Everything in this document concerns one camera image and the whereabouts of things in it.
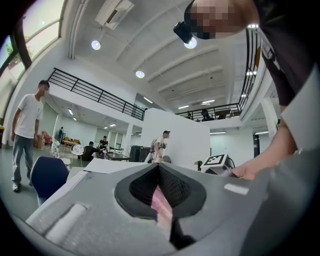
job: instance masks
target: black shirt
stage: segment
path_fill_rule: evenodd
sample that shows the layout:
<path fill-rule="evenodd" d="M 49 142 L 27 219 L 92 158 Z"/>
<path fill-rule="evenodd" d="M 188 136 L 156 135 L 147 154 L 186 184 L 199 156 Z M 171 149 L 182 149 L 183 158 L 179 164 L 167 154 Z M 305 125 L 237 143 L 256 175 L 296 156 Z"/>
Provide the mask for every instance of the black shirt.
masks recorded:
<path fill-rule="evenodd" d="M 82 155 L 82 160 L 83 161 L 90 161 L 91 156 L 94 152 L 100 152 L 100 149 L 94 148 L 93 146 L 85 146 L 84 147 L 85 152 Z"/>
<path fill-rule="evenodd" d="M 315 48 L 315 42 L 310 40 L 312 37 L 313 41 L 317 41 L 316 35 L 308 34 L 314 24 L 302 17 L 304 6 L 309 11 L 310 6 L 308 1 L 253 1 L 260 19 L 258 31 L 262 37 L 262 57 L 273 78 L 279 104 L 288 106 L 307 81 L 317 61 L 318 47 Z"/>
<path fill-rule="evenodd" d="M 106 141 L 104 141 L 103 139 L 102 140 L 100 140 L 100 144 L 102 144 L 103 146 L 100 146 L 100 148 L 104 148 L 104 146 L 105 145 L 108 145 L 109 143 L 108 143 L 108 141 L 106 140 Z"/>

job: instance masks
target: white t-shirt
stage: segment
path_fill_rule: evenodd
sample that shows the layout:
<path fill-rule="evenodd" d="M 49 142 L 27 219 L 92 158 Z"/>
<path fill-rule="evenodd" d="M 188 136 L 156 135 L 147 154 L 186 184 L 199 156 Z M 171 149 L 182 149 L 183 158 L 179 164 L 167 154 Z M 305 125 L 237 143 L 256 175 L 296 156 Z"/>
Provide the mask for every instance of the white t-shirt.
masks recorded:
<path fill-rule="evenodd" d="M 15 127 L 15 134 L 33 139 L 36 120 L 42 119 L 44 106 L 41 101 L 37 101 L 34 94 L 27 94 L 20 101 L 18 108 L 21 113 Z"/>

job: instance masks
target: trash can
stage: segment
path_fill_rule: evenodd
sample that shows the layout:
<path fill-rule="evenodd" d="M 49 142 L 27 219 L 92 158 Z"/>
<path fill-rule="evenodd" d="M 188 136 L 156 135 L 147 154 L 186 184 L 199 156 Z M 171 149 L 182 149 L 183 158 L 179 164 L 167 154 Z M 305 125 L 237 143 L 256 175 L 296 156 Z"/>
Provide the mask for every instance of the trash can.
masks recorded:
<path fill-rule="evenodd" d="M 0 125 L 0 149 L 2 147 L 2 136 L 4 135 L 4 132 L 5 132 L 5 128 Z"/>

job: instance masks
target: backpack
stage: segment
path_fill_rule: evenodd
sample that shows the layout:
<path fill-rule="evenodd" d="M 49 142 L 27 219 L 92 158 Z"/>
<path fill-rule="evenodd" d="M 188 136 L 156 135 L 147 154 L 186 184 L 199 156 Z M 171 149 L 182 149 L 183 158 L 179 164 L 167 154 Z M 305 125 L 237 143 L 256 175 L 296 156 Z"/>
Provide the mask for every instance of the backpack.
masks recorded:
<path fill-rule="evenodd" d="M 156 141 L 157 139 L 154 139 L 151 143 L 151 146 L 150 146 L 150 153 L 154 153 L 156 151 Z"/>

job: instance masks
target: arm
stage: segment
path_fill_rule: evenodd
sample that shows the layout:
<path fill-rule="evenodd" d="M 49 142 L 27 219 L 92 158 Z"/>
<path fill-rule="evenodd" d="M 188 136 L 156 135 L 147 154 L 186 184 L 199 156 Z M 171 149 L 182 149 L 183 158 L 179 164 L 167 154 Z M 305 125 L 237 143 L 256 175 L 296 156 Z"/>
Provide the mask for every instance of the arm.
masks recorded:
<path fill-rule="evenodd" d="M 238 177 L 254 180 L 262 169 L 276 166 L 282 159 L 293 155 L 296 149 L 295 140 L 282 119 L 280 128 L 273 137 L 270 146 L 262 154 L 233 169 L 232 172 Z"/>
<path fill-rule="evenodd" d="M 38 142 L 38 130 L 39 130 L 39 120 L 35 120 L 35 125 L 34 125 L 34 140 L 37 143 Z"/>
<path fill-rule="evenodd" d="M 17 125 L 17 122 L 18 122 L 20 113 L 21 113 L 21 109 L 18 108 L 18 109 L 16 110 L 16 112 L 14 113 L 14 116 L 13 116 L 13 120 L 12 120 L 12 131 L 11 131 L 11 140 L 12 140 L 12 141 L 15 140 L 16 125 Z"/>
<path fill-rule="evenodd" d="M 160 151 L 159 151 L 159 145 L 160 145 L 159 142 L 155 142 L 154 147 L 155 147 L 155 151 L 157 152 L 159 158 L 162 158 L 162 155 L 160 155 Z"/>

